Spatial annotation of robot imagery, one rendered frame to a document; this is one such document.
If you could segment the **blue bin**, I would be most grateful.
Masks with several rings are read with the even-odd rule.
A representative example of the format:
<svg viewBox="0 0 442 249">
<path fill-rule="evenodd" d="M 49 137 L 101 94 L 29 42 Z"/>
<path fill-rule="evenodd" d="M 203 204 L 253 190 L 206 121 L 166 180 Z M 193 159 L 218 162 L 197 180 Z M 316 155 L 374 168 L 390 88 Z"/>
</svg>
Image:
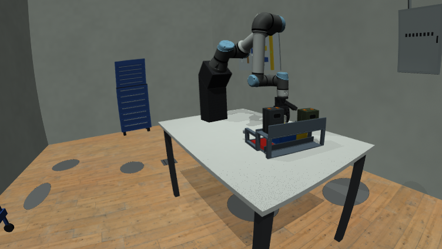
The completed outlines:
<svg viewBox="0 0 442 249">
<path fill-rule="evenodd" d="M 288 142 L 291 140 L 296 140 L 296 135 L 272 139 L 272 142 L 278 144 L 278 143 Z"/>
</svg>

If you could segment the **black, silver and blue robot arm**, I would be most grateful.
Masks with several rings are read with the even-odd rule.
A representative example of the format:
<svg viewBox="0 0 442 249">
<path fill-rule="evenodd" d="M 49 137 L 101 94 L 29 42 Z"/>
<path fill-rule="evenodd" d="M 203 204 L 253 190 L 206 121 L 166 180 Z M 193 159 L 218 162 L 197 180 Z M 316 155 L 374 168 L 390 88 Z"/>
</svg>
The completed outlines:
<svg viewBox="0 0 442 249">
<path fill-rule="evenodd" d="M 264 75 L 265 37 L 272 36 L 276 32 L 283 32 L 285 26 L 284 18 L 279 15 L 267 12 L 258 14 L 252 23 L 253 33 L 237 44 L 231 41 L 221 41 L 214 57 L 209 62 L 209 67 L 215 72 L 225 73 L 229 58 L 247 58 L 253 48 L 252 75 L 247 79 L 248 84 L 251 87 L 277 86 L 278 97 L 288 97 L 289 78 L 287 72 Z"/>
</svg>

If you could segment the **yellow bin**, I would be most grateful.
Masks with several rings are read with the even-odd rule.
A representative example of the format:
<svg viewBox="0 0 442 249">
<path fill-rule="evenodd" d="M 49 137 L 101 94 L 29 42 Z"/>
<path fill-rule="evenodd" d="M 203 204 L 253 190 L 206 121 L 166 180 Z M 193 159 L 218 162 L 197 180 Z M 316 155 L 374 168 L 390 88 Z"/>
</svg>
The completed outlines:
<svg viewBox="0 0 442 249">
<path fill-rule="evenodd" d="M 307 137 L 307 133 L 297 134 L 296 135 L 296 139 L 302 139 L 302 138 L 306 138 L 306 137 Z"/>
</svg>

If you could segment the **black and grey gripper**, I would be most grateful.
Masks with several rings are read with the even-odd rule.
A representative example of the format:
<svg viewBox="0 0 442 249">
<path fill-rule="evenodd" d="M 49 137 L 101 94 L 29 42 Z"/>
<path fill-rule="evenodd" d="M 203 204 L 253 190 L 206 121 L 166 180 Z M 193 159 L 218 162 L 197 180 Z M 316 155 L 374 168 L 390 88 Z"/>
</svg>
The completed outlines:
<svg viewBox="0 0 442 249">
<path fill-rule="evenodd" d="M 288 99 L 288 97 L 275 97 L 275 106 L 273 106 L 284 109 L 284 123 L 288 123 L 290 119 L 290 110 L 288 105 L 285 104 L 286 99 Z"/>
</svg>

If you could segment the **black case with orange latches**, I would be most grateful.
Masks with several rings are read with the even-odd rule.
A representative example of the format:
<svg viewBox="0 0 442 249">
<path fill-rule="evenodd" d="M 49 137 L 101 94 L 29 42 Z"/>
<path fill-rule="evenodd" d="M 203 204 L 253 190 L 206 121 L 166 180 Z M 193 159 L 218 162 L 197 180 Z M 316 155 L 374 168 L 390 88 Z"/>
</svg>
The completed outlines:
<svg viewBox="0 0 442 249">
<path fill-rule="evenodd" d="M 319 110 L 312 108 L 298 109 L 297 121 L 319 118 Z"/>
<path fill-rule="evenodd" d="M 268 134 L 268 126 L 284 123 L 284 109 L 280 107 L 263 108 L 263 132 Z"/>
</svg>

